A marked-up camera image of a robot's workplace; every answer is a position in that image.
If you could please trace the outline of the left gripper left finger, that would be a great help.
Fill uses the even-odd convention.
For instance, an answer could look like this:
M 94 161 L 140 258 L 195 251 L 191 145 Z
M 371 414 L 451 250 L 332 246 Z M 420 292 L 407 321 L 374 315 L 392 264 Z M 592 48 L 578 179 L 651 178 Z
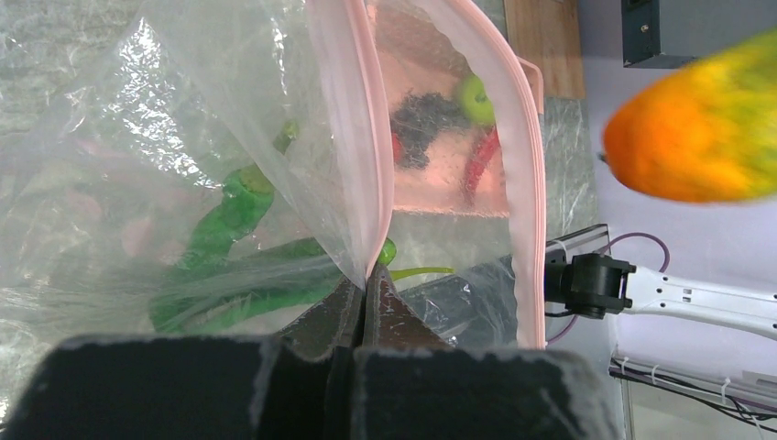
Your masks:
M 271 335 L 81 335 L 39 364 L 4 439 L 337 439 L 365 293 Z

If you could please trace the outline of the green cucumber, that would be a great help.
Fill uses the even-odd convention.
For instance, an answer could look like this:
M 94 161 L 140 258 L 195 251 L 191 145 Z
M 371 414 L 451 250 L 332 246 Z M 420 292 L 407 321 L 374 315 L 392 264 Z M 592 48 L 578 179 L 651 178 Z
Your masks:
M 293 239 L 232 259 L 233 239 L 194 238 L 169 265 L 138 266 L 152 296 L 148 317 L 164 334 L 213 334 L 278 309 L 316 303 L 339 281 L 364 283 L 370 248 Z

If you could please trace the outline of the pink plastic basket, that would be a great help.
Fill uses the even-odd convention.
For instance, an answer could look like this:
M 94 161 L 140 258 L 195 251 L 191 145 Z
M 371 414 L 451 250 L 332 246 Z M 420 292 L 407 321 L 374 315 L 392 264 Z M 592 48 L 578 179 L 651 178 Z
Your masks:
M 423 170 L 394 163 L 395 205 L 411 213 L 508 218 L 545 216 L 540 117 L 542 77 L 519 58 L 472 1 L 370 1 L 367 15 L 388 98 L 388 117 L 408 94 L 455 100 L 470 74 L 483 82 L 496 116 L 500 150 L 488 164 L 473 205 L 462 192 L 465 164 L 492 126 L 444 131 L 427 149 Z

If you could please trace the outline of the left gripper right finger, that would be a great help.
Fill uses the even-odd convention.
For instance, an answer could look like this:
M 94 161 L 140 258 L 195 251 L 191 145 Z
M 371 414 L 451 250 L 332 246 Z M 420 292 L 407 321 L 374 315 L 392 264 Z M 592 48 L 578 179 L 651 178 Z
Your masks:
M 370 313 L 355 352 L 357 439 L 620 439 L 601 377 L 562 350 L 399 347 Z

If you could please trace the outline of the green red mango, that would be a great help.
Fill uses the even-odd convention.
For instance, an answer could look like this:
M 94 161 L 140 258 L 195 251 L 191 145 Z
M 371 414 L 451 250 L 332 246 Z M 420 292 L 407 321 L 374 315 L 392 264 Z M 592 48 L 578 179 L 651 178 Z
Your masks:
M 623 186 L 687 204 L 776 194 L 776 30 L 650 84 L 604 125 L 599 159 Z

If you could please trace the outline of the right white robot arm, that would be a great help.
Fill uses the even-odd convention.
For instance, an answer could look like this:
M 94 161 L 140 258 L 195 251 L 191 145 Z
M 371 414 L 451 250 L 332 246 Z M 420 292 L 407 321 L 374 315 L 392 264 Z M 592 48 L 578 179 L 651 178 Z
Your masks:
M 660 315 L 776 339 L 774 292 L 683 279 L 597 253 L 547 261 L 544 300 L 588 319 Z

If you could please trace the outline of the green chili pepper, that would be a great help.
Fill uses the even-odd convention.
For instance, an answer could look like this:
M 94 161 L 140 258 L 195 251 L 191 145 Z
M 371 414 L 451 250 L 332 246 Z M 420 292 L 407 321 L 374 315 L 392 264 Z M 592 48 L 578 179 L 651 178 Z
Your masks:
M 221 202 L 198 221 L 176 267 L 199 270 L 222 263 L 233 245 L 257 228 L 275 193 L 257 164 L 231 171 L 222 182 Z

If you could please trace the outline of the red tomato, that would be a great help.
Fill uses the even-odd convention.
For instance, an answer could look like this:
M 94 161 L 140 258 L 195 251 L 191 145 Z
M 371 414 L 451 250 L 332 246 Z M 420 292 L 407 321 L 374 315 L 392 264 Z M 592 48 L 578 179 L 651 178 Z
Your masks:
M 394 132 L 391 133 L 391 143 L 394 163 L 399 165 L 404 158 L 404 147 L 399 139 L 399 136 Z

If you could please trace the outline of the clear zip top bag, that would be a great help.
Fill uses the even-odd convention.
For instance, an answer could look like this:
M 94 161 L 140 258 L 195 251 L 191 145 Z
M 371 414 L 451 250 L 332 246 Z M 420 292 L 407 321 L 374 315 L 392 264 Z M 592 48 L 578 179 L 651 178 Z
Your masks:
M 266 334 L 312 303 L 213 334 L 164 334 L 138 266 L 169 265 L 222 182 L 276 187 L 231 259 L 315 237 L 370 248 L 368 274 L 450 267 L 505 304 L 490 346 L 545 346 L 542 222 L 395 205 L 370 1 L 1 4 L 1 415 L 41 360 L 88 334 Z

